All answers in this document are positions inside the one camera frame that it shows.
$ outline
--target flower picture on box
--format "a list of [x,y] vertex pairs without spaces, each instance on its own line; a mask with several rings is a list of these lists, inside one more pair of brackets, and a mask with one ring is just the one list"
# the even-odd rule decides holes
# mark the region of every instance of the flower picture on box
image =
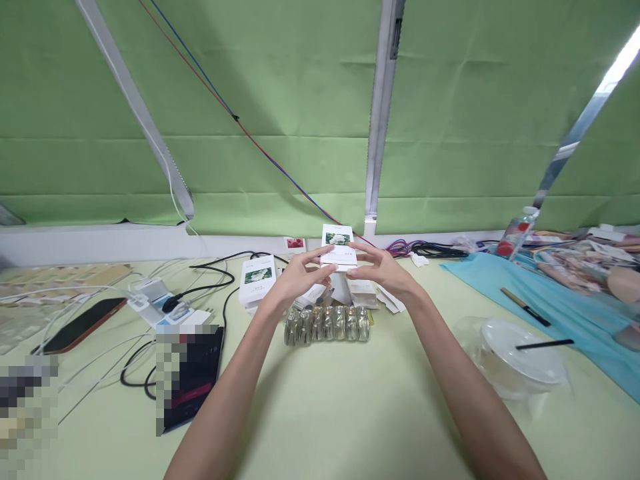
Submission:
[[271,268],[256,270],[245,274],[245,284],[271,278]]
[[287,239],[287,248],[304,248],[305,241],[302,239]]
[[350,241],[351,237],[349,235],[345,235],[344,233],[327,234],[327,245],[346,245]]

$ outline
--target pen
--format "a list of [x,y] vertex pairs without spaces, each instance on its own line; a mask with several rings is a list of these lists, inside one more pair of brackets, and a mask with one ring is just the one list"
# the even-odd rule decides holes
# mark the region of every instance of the pen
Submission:
[[525,312],[530,314],[530,316],[532,316],[533,318],[538,320],[538,322],[542,323],[542,325],[544,325],[545,327],[550,327],[551,326],[551,323],[548,320],[545,320],[540,315],[538,315],[536,312],[534,312],[533,309],[530,306],[528,306],[526,303],[524,303],[522,300],[520,300],[518,297],[516,297],[514,294],[512,294],[509,290],[507,290],[506,288],[501,288],[500,290],[502,291],[502,293],[504,293],[506,296],[508,296],[511,300],[516,302],[516,304],[518,304],[518,306],[520,308],[522,308],[522,310],[524,310]]

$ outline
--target fingers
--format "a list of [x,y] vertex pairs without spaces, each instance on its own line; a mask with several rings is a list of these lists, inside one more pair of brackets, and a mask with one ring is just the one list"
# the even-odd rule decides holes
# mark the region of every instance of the fingers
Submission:
[[326,280],[326,279],[322,279],[320,281],[317,281],[316,283],[318,283],[319,285],[324,286],[324,288],[331,288],[331,282]]
[[320,247],[315,250],[311,250],[305,253],[300,253],[299,258],[300,260],[302,260],[304,264],[311,263],[313,262],[314,259],[316,259],[320,255],[324,255],[325,253],[328,253],[331,250],[333,250],[333,245],[325,245],[324,247]]
[[370,255],[368,253],[358,253],[356,255],[356,258],[358,258],[358,260],[368,261],[369,263],[375,263],[377,261],[377,259],[373,255]]
[[313,278],[314,282],[319,282],[324,278],[330,276],[333,272],[338,268],[337,265],[327,265],[326,267],[322,267],[321,269],[316,269],[310,272],[310,276]]
[[385,257],[385,253],[386,253],[385,250],[380,250],[380,249],[377,249],[376,247],[372,247],[371,245],[366,245],[364,243],[349,242],[349,246],[351,248],[354,248],[354,249],[357,249],[357,250],[362,250],[363,252],[366,252],[366,253],[372,255],[378,261],[382,261],[382,259]]
[[354,279],[354,280],[373,280],[375,282],[378,282],[380,280],[379,274],[380,274],[380,269],[377,268],[377,267],[374,267],[372,265],[366,265],[364,267],[358,267],[356,269],[350,269],[347,272],[347,276],[350,279]]

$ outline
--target hand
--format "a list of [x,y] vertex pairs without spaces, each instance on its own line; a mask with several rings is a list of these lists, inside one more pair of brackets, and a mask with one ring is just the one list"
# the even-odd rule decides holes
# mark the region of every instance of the hand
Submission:
[[294,255],[287,267],[278,278],[278,281],[269,290],[265,300],[276,302],[278,304],[286,303],[285,308],[293,303],[300,295],[305,294],[313,286],[319,283],[327,288],[331,286],[330,274],[335,272],[336,266],[328,267],[308,267],[308,263],[320,265],[320,255],[333,250],[333,245],[311,250],[306,253]]
[[400,300],[402,297],[422,289],[420,284],[396,262],[388,251],[364,243],[349,242],[349,246],[365,252],[358,254],[358,260],[373,264],[349,270],[347,272],[349,278],[373,280]]

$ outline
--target black phone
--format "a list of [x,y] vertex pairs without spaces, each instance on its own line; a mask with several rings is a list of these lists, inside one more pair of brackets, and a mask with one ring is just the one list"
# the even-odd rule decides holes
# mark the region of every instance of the black phone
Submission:
[[213,333],[181,335],[181,343],[186,343],[185,361],[180,363],[170,401],[165,402],[161,433],[184,425],[200,410],[218,380],[224,336],[223,327]]
[[[77,318],[62,327],[62,329],[45,344],[42,354],[53,355],[68,352],[87,338],[92,331],[106,322],[110,316],[124,307],[126,303],[126,298],[100,300],[89,310],[81,313]],[[40,345],[34,348],[31,354],[33,355],[38,348],[40,348]]]

